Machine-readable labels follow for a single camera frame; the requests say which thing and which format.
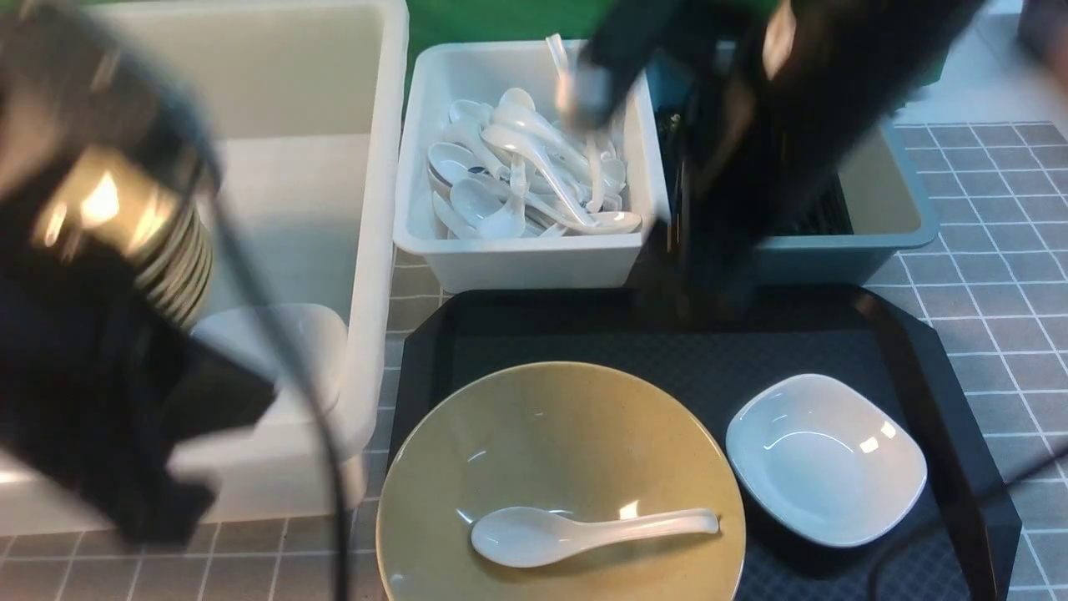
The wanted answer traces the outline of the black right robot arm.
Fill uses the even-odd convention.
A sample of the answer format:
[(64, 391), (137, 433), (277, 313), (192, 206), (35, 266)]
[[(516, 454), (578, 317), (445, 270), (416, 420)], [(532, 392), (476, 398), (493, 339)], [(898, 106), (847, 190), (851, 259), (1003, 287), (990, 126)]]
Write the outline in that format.
[(637, 266), (637, 311), (693, 323), (743, 311), (758, 247), (808, 212), (980, 1), (617, 1), (557, 79), (557, 114), (604, 129), (651, 58), (689, 69), (684, 197)]

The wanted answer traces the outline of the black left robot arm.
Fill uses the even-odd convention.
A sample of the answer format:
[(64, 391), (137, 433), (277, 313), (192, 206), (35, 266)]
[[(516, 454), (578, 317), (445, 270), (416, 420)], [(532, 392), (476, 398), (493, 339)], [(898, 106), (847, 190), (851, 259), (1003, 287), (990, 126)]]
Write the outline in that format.
[(221, 179), (197, 102), (134, 44), (63, 1), (3, 11), (3, 450), (129, 545), (189, 543), (217, 493), (172, 453), (277, 396), (138, 285)]

